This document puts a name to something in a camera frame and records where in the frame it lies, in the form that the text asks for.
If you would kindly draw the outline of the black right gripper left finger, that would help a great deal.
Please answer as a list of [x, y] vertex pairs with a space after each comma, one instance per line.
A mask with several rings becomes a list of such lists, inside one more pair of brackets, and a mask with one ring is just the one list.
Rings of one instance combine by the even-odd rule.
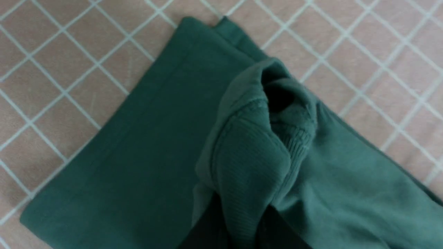
[[211, 201], [178, 246], [179, 249], [228, 249], [228, 232], [220, 197], [213, 194]]

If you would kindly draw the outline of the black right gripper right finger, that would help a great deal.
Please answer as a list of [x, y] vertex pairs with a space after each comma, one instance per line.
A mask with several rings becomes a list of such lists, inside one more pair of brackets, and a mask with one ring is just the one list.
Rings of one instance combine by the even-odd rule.
[[311, 249], [271, 205], [261, 217], [256, 235], [256, 248]]

